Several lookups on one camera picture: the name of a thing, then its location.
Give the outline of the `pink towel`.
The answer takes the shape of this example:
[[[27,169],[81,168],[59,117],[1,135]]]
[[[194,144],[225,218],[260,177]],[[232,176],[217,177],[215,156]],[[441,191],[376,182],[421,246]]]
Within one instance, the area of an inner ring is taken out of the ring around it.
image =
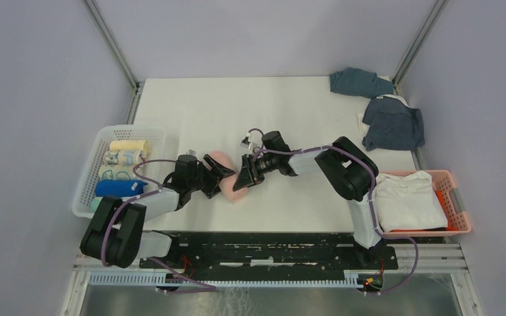
[[[235,168],[231,158],[222,151],[211,151],[209,152],[209,156],[216,161],[217,163],[223,165],[224,167],[235,171],[234,175],[228,176],[221,180],[219,184],[219,188],[221,189],[221,193],[231,202],[237,202],[241,200],[247,193],[248,188],[244,187],[237,191],[233,190],[233,186],[235,185],[238,175],[237,169]]]

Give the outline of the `white plastic basket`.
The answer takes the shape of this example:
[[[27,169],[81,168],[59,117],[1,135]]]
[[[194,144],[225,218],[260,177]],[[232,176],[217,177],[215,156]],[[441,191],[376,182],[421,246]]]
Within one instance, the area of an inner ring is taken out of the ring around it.
[[[89,157],[78,181],[72,202],[72,214],[76,217],[91,219],[91,202],[95,198],[95,187],[99,182],[98,171],[103,165],[103,155],[109,144],[117,140],[146,140],[149,145],[147,159],[162,159],[167,133],[157,126],[141,124],[121,124],[106,126],[96,135]]]

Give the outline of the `dark blue towel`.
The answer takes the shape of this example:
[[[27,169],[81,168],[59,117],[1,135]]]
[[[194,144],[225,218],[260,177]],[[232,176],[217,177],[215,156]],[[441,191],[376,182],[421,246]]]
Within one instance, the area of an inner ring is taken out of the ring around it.
[[[421,110],[407,106],[404,99],[396,95],[371,99],[361,123],[368,126],[362,139],[366,151],[413,151],[426,142]]]

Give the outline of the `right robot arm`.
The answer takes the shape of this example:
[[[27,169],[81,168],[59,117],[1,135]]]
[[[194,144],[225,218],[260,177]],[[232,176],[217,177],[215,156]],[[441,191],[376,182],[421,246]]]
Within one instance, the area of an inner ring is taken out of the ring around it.
[[[284,176],[311,172],[324,174],[332,188],[347,200],[358,246],[354,260],[370,269],[381,259],[378,247],[384,246],[383,231],[378,227],[372,205],[372,190],[379,170],[376,164],[348,138],[341,136],[332,144],[310,149],[291,150],[279,131],[261,137],[262,148],[242,156],[242,165],[232,190],[234,192],[261,184],[265,174],[279,171]]]

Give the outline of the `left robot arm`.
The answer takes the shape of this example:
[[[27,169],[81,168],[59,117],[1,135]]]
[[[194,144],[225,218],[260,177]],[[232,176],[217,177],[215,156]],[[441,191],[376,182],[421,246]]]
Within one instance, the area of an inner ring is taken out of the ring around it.
[[[153,215],[182,209],[194,192],[207,198],[221,193],[224,180],[236,175],[232,167],[223,165],[211,155],[202,160],[193,155],[180,155],[174,169],[156,190],[123,199],[105,196],[101,199],[81,243],[82,254],[99,259],[103,266],[127,268],[139,257],[146,243],[159,246],[155,258],[164,267],[176,266],[181,251],[162,234],[144,232],[144,223]]]

